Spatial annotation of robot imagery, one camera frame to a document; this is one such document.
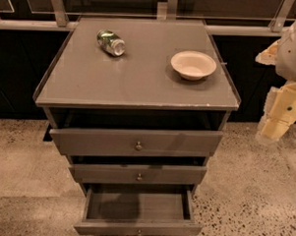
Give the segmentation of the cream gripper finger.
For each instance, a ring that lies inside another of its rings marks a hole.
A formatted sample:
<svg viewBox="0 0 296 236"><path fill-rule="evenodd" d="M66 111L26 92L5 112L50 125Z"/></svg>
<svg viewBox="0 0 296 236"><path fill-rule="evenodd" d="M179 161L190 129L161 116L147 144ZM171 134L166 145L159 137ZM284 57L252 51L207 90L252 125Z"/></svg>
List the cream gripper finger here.
<svg viewBox="0 0 296 236"><path fill-rule="evenodd" d="M263 117L257 127L256 140L261 145L272 145L279 141L289 126Z"/></svg>
<svg viewBox="0 0 296 236"><path fill-rule="evenodd" d="M267 49L256 56L255 61L260 64L274 66L276 64L275 56L277 53L277 47L278 41L273 42Z"/></svg>

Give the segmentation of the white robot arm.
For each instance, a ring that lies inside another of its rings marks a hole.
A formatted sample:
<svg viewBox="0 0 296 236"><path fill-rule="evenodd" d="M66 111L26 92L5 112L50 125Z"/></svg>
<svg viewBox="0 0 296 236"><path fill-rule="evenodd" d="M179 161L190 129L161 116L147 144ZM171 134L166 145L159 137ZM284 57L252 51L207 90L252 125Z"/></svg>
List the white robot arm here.
<svg viewBox="0 0 296 236"><path fill-rule="evenodd" d="M270 145L279 141L296 122L296 20L255 61L274 66L276 74L286 80L281 88L270 88L257 128L256 140Z"/></svg>

